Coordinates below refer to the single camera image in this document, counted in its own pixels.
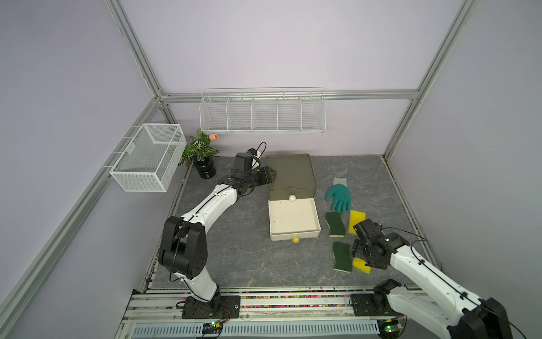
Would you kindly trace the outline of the green yellow sponge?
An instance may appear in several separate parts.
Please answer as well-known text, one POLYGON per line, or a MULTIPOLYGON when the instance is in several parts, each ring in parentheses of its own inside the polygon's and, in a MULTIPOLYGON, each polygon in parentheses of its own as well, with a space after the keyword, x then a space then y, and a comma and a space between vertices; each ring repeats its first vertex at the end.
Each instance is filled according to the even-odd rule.
POLYGON ((352 258, 350 247, 343 242, 333 242, 334 269, 339 272, 352 272, 352 258))

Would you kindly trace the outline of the olive three-drawer storage box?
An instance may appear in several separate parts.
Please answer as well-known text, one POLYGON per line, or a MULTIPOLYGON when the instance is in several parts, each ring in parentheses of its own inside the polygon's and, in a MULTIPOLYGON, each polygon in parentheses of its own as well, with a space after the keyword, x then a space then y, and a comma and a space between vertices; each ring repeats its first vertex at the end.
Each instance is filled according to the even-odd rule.
POLYGON ((276 172, 268 185, 268 200, 313 199, 316 196, 316 179, 309 154, 270 155, 266 165, 276 172))

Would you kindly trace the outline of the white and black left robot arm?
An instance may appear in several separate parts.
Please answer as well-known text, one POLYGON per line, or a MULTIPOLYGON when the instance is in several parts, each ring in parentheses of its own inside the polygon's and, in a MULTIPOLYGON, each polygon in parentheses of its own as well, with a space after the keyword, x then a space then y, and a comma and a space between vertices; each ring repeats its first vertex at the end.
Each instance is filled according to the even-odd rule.
POLYGON ((215 305, 220 300, 219 287, 206 268, 210 228, 238 198, 249 195, 257 186, 272 183, 276 177, 273 169, 262 165, 261 156, 262 152, 253 148, 237 153, 230 172, 202 202, 183 216, 165 221, 159 264, 186 285, 196 302, 215 305))

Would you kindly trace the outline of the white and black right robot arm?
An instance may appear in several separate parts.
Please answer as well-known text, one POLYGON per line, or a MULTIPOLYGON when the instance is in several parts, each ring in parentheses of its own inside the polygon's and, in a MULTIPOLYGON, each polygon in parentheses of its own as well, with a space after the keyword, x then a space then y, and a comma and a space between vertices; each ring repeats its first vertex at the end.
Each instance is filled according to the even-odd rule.
POLYGON ((406 316, 439 338, 512 338, 512 325, 500 302, 463 288, 398 234, 355 240, 352 254, 371 268, 395 268, 430 297, 425 300, 389 279, 373 289, 371 306, 377 314, 406 316))

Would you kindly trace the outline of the green rubber glove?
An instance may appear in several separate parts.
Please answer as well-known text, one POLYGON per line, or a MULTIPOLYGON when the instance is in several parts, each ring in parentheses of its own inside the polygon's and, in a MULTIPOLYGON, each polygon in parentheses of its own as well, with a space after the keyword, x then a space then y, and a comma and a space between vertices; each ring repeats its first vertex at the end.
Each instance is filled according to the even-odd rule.
POLYGON ((326 193, 326 200, 331 201, 331 211, 345 213, 351 208, 351 193, 347 186, 347 179, 334 177, 333 185, 326 193))

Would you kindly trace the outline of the potted green plant black pot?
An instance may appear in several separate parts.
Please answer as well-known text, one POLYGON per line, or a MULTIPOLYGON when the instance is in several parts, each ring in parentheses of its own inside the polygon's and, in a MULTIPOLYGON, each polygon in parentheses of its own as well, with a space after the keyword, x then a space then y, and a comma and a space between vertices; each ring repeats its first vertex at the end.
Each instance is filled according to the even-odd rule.
POLYGON ((196 134, 197 136, 188 136, 187 146, 178 165, 192 164, 202 179, 211 179, 217 173, 213 157, 219 153, 211 143, 219 136, 215 133, 206 134, 201 129, 197 130, 196 134))

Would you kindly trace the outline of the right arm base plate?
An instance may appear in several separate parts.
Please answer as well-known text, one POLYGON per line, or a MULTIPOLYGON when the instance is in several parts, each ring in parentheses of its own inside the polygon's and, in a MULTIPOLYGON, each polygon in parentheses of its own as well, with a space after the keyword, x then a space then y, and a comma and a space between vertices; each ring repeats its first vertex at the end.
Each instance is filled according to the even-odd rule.
POLYGON ((396 317, 400 313, 392 310, 388 301, 381 295, 372 293, 352 294, 349 301, 354 316, 386 316, 396 317))

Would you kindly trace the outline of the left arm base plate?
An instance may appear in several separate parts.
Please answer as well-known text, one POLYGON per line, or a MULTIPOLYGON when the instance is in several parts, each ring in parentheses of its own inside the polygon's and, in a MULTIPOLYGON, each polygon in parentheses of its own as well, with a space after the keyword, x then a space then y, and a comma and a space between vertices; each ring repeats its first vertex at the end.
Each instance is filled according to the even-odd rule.
POLYGON ((188 297, 182 304, 182 319, 238 319, 241 309, 238 295, 225 295, 211 302, 188 297))

